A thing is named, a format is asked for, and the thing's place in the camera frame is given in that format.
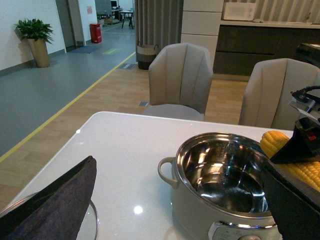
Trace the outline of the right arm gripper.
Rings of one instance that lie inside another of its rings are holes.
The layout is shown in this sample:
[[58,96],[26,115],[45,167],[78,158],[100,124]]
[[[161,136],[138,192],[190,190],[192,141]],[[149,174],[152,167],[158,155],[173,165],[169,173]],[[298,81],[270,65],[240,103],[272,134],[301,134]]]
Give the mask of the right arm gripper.
[[317,162],[320,156],[320,96],[314,94],[313,89],[292,91],[291,95],[289,105],[299,112],[300,118],[295,122],[292,137],[270,161],[274,164]]

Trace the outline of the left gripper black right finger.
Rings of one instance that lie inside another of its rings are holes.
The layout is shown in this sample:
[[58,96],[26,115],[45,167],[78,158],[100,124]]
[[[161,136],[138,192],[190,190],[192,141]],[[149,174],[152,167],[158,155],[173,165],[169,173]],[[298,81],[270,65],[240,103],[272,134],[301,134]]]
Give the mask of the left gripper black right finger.
[[284,240],[320,238],[320,193],[317,190],[269,160],[263,166],[262,185]]

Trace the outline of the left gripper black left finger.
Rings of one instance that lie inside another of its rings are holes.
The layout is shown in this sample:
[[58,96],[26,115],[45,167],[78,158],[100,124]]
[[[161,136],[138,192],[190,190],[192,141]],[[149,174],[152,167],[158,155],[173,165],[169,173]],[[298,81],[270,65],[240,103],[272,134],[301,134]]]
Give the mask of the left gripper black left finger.
[[75,240],[93,194],[97,162],[88,156],[0,218],[2,240]]

